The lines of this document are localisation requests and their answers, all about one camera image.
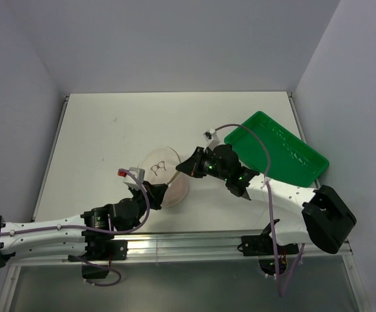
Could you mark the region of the round mesh laundry bag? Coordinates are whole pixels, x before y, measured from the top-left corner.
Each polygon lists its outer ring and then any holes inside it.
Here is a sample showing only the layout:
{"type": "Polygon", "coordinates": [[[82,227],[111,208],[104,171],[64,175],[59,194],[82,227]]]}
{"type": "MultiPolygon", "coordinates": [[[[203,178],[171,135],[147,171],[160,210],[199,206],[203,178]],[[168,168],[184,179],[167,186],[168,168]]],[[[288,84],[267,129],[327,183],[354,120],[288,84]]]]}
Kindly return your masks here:
{"type": "Polygon", "coordinates": [[[148,153],[139,164],[139,167],[145,170],[145,180],[151,185],[168,185],[162,208],[179,204],[189,191],[187,178],[176,170],[180,163],[180,156],[174,149],[161,146],[148,153]]]}

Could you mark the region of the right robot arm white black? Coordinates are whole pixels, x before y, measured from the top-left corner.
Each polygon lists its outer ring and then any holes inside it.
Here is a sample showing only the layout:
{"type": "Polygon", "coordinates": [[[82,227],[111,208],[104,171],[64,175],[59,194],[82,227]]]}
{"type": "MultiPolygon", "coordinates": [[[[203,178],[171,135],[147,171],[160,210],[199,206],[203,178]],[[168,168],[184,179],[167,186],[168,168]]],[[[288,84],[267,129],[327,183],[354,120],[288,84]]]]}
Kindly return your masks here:
{"type": "Polygon", "coordinates": [[[262,248],[270,254],[290,244],[314,244],[336,254],[356,225],[355,215],[332,187],[304,188],[269,179],[243,166],[228,144],[214,149],[197,147],[176,170],[193,178],[215,177],[234,196],[295,214],[294,219],[270,222],[270,232],[261,239],[262,248]]]}

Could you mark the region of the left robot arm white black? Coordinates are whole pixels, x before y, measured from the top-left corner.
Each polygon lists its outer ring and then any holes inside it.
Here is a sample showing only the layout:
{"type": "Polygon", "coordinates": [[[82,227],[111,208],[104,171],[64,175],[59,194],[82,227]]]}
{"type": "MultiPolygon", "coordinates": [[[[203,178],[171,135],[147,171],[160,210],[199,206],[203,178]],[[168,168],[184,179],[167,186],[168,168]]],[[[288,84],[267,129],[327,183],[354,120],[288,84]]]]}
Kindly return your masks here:
{"type": "Polygon", "coordinates": [[[132,196],[118,203],[48,222],[6,222],[0,215],[0,268],[11,259],[66,255],[78,260],[102,260],[110,241],[140,229],[151,210],[160,210],[168,185],[145,181],[132,196]]]}

